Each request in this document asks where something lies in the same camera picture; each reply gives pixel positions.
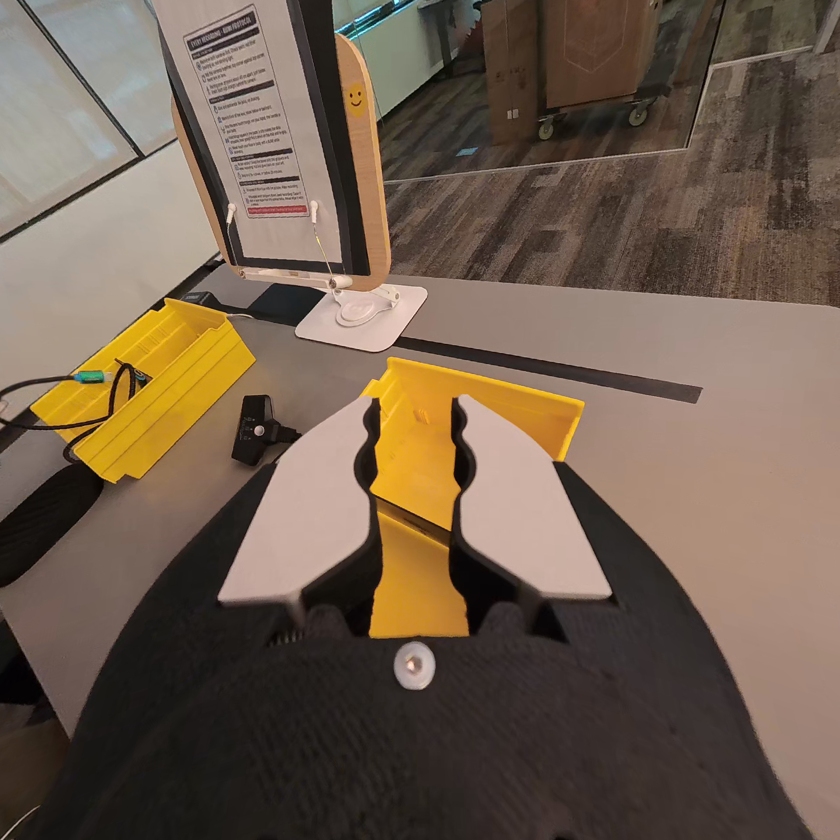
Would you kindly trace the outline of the white sign stand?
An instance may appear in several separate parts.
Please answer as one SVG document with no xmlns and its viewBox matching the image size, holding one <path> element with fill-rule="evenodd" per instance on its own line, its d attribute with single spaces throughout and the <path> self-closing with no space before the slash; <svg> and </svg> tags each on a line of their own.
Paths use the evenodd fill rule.
<svg viewBox="0 0 840 840">
<path fill-rule="evenodd" d="M 350 276 L 334 272 L 304 277 L 287 276 L 281 269 L 239 267 L 245 279 L 267 282 L 289 290 L 294 300 L 312 303 L 311 314 L 301 317 L 302 338 L 352 350 L 379 352 L 392 347 L 424 305 L 424 288 L 382 283 L 357 290 Z"/>
</svg>

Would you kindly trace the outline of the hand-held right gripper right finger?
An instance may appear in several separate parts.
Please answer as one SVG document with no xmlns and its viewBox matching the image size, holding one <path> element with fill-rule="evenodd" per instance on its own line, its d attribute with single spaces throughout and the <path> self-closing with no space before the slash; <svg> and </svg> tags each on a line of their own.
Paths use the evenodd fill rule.
<svg viewBox="0 0 840 840">
<path fill-rule="evenodd" d="M 450 580 L 467 615 L 503 602 L 539 615 L 554 602 L 609 601 L 613 589 L 552 457 L 473 396 L 451 408 Z"/>
</svg>

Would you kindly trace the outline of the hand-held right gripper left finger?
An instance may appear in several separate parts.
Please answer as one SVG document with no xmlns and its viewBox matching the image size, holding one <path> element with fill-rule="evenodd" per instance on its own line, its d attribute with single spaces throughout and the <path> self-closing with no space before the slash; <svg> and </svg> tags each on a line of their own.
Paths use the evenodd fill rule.
<svg viewBox="0 0 840 840">
<path fill-rule="evenodd" d="M 279 457 L 217 600 L 281 605 L 291 615 L 331 605 L 371 615 L 382 580 L 375 497 L 381 405 L 362 395 Z"/>
</svg>

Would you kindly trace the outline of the yellow plastic bin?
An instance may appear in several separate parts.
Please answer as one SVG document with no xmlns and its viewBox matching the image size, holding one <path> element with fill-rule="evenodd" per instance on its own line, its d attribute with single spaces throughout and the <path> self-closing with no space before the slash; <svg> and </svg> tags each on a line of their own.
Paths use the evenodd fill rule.
<svg viewBox="0 0 840 840">
<path fill-rule="evenodd" d="M 381 405 L 375 447 L 376 497 L 450 531 L 458 494 L 451 437 L 453 399 L 473 396 L 563 461 L 585 403 L 444 366 L 389 358 L 364 396 Z M 371 637 L 462 637 L 466 605 L 448 571 L 448 549 L 378 513 L 383 573 L 375 595 Z"/>
<path fill-rule="evenodd" d="M 255 360 L 227 314 L 166 299 L 81 366 L 116 374 L 125 362 L 150 377 L 132 397 L 120 382 L 110 419 L 95 423 L 108 411 L 112 382 L 57 384 L 31 410 L 50 427 L 85 422 L 59 430 L 66 442 L 96 427 L 73 448 L 76 457 L 108 482 L 140 479 Z"/>
</svg>

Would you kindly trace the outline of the black bin divider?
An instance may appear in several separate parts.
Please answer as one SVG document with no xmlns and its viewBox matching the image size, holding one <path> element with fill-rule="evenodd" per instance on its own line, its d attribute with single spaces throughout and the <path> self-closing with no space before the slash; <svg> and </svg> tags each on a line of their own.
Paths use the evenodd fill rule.
<svg viewBox="0 0 840 840">
<path fill-rule="evenodd" d="M 450 544 L 450 531 L 440 527 L 432 521 L 420 517 L 407 509 L 399 507 L 381 497 L 375 498 L 377 511 L 394 522 L 399 522 L 415 532 L 422 534 L 425 538 L 431 539 L 437 544 L 448 549 Z"/>
</svg>

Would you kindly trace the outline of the black adapter hub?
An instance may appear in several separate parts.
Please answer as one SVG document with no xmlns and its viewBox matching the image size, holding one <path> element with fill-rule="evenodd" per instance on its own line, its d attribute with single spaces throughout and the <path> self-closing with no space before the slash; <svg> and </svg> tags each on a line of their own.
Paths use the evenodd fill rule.
<svg viewBox="0 0 840 840">
<path fill-rule="evenodd" d="M 232 459 L 246 466 L 257 466 L 268 447 L 290 445 L 297 439 L 296 430 L 275 419 L 268 394 L 244 396 Z"/>
</svg>

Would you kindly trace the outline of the framed instruction sign board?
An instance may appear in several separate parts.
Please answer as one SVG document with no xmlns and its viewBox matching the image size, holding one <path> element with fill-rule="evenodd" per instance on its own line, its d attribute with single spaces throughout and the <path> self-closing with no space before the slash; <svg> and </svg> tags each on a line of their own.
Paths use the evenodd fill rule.
<svg viewBox="0 0 840 840">
<path fill-rule="evenodd" d="M 332 2 L 155 1 L 175 130 L 221 256 L 243 277 L 329 272 L 386 282 L 374 92 Z M 363 82 L 364 117 L 344 91 Z"/>
</svg>

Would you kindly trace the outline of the metal dolly cart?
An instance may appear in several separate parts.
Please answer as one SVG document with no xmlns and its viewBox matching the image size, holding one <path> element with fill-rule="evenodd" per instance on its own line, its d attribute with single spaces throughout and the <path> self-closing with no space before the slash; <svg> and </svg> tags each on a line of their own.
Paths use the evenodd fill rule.
<svg viewBox="0 0 840 840">
<path fill-rule="evenodd" d="M 648 111 L 651 106 L 661 98 L 666 98 L 668 91 L 662 92 L 656 90 L 654 92 L 636 92 L 633 95 L 625 95 L 617 98 L 607 98 L 602 100 L 593 100 L 586 102 L 579 102 L 567 106 L 546 108 L 544 112 L 538 117 L 538 131 L 537 137 L 539 141 L 548 141 L 553 137 L 554 129 L 560 122 L 569 114 L 578 111 L 590 111 L 607 106 L 628 106 L 629 111 L 626 123 L 631 128 L 639 128 L 645 124 L 648 119 Z"/>
</svg>

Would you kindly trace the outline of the large cardboard box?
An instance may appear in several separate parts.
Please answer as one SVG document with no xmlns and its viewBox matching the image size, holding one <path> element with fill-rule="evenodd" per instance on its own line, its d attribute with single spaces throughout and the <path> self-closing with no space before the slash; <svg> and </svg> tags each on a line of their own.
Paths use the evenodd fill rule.
<svg viewBox="0 0 840 840">
<path fill-rule="evenodd" d="M 626 98 L 651 65 L 660 1 L 542 2 L 542 62 L 549 110 Z"/>
<path fill-rule="evenodd" d="M 542 3 L 485 2 L 480 21 L 492 143 L 535 140 L 544 108 Z"/>
</svg>

